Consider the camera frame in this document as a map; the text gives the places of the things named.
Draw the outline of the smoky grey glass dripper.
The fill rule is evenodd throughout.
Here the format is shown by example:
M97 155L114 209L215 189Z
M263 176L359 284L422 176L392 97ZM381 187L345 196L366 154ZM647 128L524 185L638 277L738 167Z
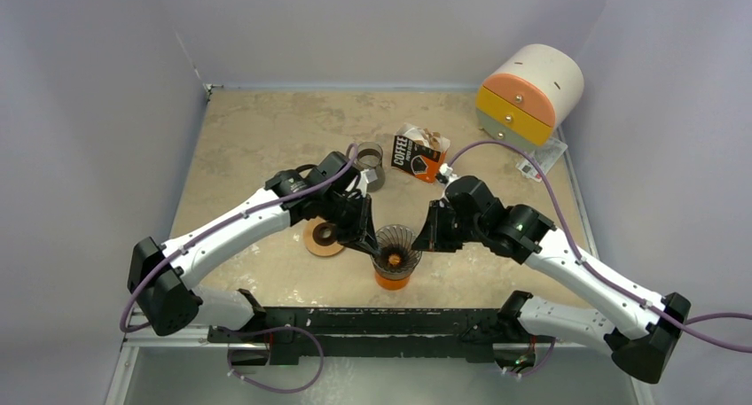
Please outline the smoky grey glass dripper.
M422 252L412 249L417 234L401 224L386 225L376 232L380 252L372 257L376 272L392 280L409 276L420 263Z

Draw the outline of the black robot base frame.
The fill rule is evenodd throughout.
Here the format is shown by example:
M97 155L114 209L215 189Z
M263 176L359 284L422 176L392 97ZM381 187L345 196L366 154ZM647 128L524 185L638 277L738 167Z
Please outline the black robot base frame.
M515 293L501 308L266 307L243 328L210 327L208 341L257 344L271 365L323 355L457 358L525 368L552 337L526 332L513 319L520 306Z

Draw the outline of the coffee paper filter box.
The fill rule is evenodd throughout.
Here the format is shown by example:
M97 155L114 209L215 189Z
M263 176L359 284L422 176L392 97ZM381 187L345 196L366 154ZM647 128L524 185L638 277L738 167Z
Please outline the coffee paper filter box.
M448 137L405 123L394 134L390 166L422 182L433 183L449 148Z

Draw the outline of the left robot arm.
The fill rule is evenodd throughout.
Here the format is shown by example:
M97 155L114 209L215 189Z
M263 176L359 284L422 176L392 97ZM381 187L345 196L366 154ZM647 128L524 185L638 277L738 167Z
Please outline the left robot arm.
M353 149L330 152L318 164L277 172L240 205L196 230L163 243L141 239L132 250L121 331L150 328L166 337L204 323L228 328L244 342L259 339L264 310L253 295L212 290L202 280L254 243L315 218L334 226L338 244L377 255L370 178L356 166Z

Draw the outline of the orange glass carafe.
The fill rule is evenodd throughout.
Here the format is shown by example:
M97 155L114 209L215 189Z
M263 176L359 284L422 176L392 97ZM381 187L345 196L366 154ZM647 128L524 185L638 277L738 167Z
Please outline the orange glass carafe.
M403 289L411 279L411 273L402 274L398 278L387 277L384 274L375 271L374 279L378 286L388 291L397 291Z

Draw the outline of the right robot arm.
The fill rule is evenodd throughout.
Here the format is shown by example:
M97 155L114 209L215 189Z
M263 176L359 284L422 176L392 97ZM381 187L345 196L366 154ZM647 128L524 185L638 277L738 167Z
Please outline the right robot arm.
M467 175L447 183L430 202L412 243L416 251L454 253L480 243L493 254L539 271L590 308L572 308L530 293L510 296L497 327L507 339L525 334L564 339L610 356L629 376L658 383L682 335L690 301L678 292L653 292L568 241L564 229L531 206L504 206L485 182Z

